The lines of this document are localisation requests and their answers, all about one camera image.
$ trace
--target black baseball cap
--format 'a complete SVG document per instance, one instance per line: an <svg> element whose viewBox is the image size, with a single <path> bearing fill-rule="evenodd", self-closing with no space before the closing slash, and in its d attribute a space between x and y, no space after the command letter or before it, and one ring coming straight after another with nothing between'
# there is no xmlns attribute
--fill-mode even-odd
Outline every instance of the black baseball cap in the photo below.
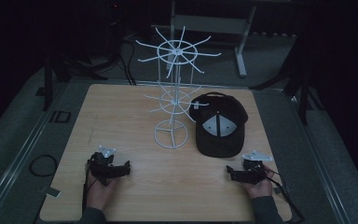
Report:
<svg viewBox="0 0 358 224"><path fill-rule="evenodd" d="M189 116L196 121L200 153L215 158L238 155L245 139L248 115L233 96L212 91L191 101Z"/></svg>

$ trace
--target wooden tabletop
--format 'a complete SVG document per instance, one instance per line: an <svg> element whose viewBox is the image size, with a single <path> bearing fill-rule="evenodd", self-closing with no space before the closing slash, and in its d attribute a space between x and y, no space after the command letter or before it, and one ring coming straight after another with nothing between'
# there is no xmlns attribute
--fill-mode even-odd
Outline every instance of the wooden tabletop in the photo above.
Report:
<svg viewBox="0 0 358 224"><path fill-rule="evenodd" d="M241 156L253 150L273 156L254 96L247 90L201 88L189 100L209 91L234 96L248 113L245 143L236 157L217 159L200 154L195 123L186 114L175 116L187 128L186 142L179 148L161 147L154 129L170 114L163 110L150 112L159 108L159 100L146 97L159 97L163 93L159 86L90 86L51 184L62 192L61 196L46 198L40 218L80 219L85 164L102 145L117 150L114 165L131 161L131 174L120 179L105 210L107 220L253 220L249 197L238 182L229 179L226 165L241 170ZM266 165L277 171L274 161ZM277 175L274 179L281 182ZM281 217L290 219L292 214L282 195L273 197Z"/></svg>

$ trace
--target hat rack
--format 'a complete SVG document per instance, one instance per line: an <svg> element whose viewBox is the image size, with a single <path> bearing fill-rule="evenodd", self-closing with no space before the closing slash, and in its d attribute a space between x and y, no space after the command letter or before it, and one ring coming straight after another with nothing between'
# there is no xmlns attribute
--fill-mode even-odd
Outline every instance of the hat rack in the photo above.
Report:
<svg viewBox="0 0 358 224"><path fill-rule="evenodd" d="M216 57L221 54L207 54L198 52L196 46L207 42L211 37L209 36L208 38L196 44L191 44L184 40L185 29L186 28L184 27L181 38L179 40L168 40L158 31L158 28L156 28L158 35L161 36L161 38L164 40L159 46L148 45L136 41L139 45L156 49L157 52L156 57L143 60L138 59L138 61L141 63L146 63L158 60L158 85L162 90L161 95L159 97L145 95L145 97L159 100L159 108L153 109L150 112L163 110L164 112L171 115L169 119L163 120L155 128L156 142L160 146L166 148L178 148L187 141L187 128L183 122L176 119L176 116L180 114L186 114L190 119L192 119L187 113L191 106L190 97L192 93L201 88L201 86L198 86L195 90L193 90L194 70L197 70L202 74L204 73L196 66L197 57ZM161 84L162 63L167 65L166 70L168 70L168 73L165 78L168 80L171 79L168 85ZM191 77L187 91L185 91L185 88L181 86L181 67L185 64L191 65Z"/></svg>

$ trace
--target person's arm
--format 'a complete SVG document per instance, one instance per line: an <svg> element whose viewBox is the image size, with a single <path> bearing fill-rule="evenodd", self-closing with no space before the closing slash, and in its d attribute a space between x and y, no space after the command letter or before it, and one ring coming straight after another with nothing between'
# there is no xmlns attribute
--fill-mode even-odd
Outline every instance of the person's arm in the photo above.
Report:
<svg viewBox="0 0 358 224"><path fill-rule="evenodd" d="M87 191L87 204L83 216L76 224L104 224L106 217L103 210L108 202L112 200L112 194L115 191L115 185L119 178L109 180L107 186L104 186L92 174L89 174L89 189Z"/></svg>
<svg viewBox="0 0 358 224"><path fill-rule="evenodd" d="M267 176L272 178L274 173L268 172ZM284 223L272 198L272 185L268 179L264 179L255 185L243 183L242 186L251 198L256 224Z"/></svg>

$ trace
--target gray floor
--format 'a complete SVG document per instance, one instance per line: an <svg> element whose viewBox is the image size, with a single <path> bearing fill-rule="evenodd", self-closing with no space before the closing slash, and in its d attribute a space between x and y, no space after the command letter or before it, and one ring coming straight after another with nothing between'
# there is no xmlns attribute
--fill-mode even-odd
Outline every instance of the gray floor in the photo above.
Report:
<svg viewBox="0 0 358 224"><path fill-rule="evenodd" d="M132 75L140 85L156 81L157 62L137 62L155 51L137 46L133 42L136 36L128 39L135 47ZM157 36L152 43L159 41ZM243 53L247 78L238 76L231 48L201 47L201 52L221 52L222 56L200 57L197 66L205 74L197 74L194 83L244 89L259 84L278 73L293 42L293 38L284 36L249 37ZM129 45L123 46L122 55L130 58ZM127 85L120 65L100 73L109 77L100 83ZM43 97L35 96L43 86L40 71L30 78L0 119L0 223L44 223L37 215L45 198L39 190L49 186L52 177L34 176L28 165L44 154L60 159L87 89L96 82L81 75L75 75L70 83L55 82L55 101L49 111L43 112ZM304 223L358 223L358 174L337 130L327 113L312 101L312 110L307 111L309 125L303 125L296 114L297 103L282 94L285 82L254 94L291 199L303 213ZM54 111L71 112L72 117L68 123L49 122ZM35 168L45 172L52 167L51 161L42 160Z"/></svg>

